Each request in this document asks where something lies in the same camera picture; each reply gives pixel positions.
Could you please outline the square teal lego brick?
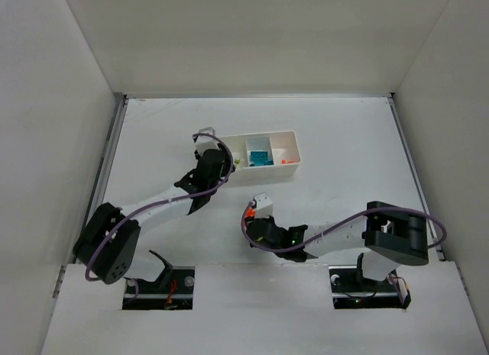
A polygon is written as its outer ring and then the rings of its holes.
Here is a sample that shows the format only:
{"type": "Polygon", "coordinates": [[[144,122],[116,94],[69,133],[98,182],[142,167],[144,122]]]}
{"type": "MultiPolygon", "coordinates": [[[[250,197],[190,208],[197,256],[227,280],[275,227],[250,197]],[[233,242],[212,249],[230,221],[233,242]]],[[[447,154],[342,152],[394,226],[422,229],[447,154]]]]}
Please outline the square teal lego brick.
{"type": "Polygon", "coordinates": [[[250,167],[262,167],[262,166],[273,166],[273,160],[252,160],[249,164],[250,167]]]}

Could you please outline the long teal lego brick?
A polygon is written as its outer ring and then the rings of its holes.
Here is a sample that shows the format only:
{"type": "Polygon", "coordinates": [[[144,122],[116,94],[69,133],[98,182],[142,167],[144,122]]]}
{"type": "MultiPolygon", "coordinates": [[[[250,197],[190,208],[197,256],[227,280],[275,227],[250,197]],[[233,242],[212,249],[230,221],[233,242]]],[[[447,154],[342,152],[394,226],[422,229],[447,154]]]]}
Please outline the long teal lego brick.
{"type": "Polygon", "coordinates": [[[250,152],[250,161],[252,160],[270,160],[267,150],[252,150],[250,152]]]}

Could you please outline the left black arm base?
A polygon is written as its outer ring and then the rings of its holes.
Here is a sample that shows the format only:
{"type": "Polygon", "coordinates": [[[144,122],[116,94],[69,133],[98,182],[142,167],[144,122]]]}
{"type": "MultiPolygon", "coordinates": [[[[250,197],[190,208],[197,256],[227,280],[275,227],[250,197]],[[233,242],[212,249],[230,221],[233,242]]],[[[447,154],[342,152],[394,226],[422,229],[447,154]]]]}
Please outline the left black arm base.
{"type": "Polygon", "coordinates": [[[195,268],[174,266],[154,250],[149,253],[163,265],[154,280],[125,277],[122,310],[189,311],[193,309],[195,268]]]}

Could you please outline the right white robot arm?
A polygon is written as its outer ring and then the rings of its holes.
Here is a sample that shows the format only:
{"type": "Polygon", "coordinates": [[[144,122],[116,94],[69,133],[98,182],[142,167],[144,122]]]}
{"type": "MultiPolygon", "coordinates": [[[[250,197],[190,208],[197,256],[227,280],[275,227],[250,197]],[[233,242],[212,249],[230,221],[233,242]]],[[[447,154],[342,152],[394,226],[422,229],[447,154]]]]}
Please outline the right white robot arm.
{"type": "Polygon", "coordinates": [[[364,248],[357,258],[359,275],[380,282],[400,266],[429,263],[427,220],[421,211],[369,202],[365,211],[331,226],[282,228],[271,203],[254,201],[245,209],[241,229],[251,247],[295,263],[364,248]]]}

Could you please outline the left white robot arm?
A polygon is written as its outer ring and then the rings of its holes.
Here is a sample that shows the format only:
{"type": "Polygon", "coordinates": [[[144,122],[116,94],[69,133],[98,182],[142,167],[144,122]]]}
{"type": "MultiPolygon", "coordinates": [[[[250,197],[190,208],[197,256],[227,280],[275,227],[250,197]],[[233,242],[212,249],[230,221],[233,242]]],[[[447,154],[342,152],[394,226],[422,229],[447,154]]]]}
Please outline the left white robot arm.
{"type": "Polygon", "coordinates": [[[101,204],[73,247],[74,257],[86,266],[86,278],[111,285],[126,276],[142,234],[201,209],[233,171],[231,154],[208,149],[194,169],[159,195],[124,208],[101,204]]]}

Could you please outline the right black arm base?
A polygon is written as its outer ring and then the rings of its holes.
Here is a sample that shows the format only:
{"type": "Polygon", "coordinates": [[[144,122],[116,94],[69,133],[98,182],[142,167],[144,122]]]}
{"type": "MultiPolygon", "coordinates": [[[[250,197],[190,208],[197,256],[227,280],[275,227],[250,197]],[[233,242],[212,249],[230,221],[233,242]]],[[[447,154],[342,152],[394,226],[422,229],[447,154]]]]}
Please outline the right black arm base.
{"type": "Polygon", "coordinates": [[[398,265],[388,263],[387,267],[393,269],[387,273],[378,263],[386,263],[387,260],[383,257],[375,259],[373,273],[386,273],[384,279],[379,281],[363,276],[363,261],[364,253],[361,253],[354,266],[329,266],[334,309],[408,309],[412,301],[410,288],[406,280],[398,275],[398,265]]]}

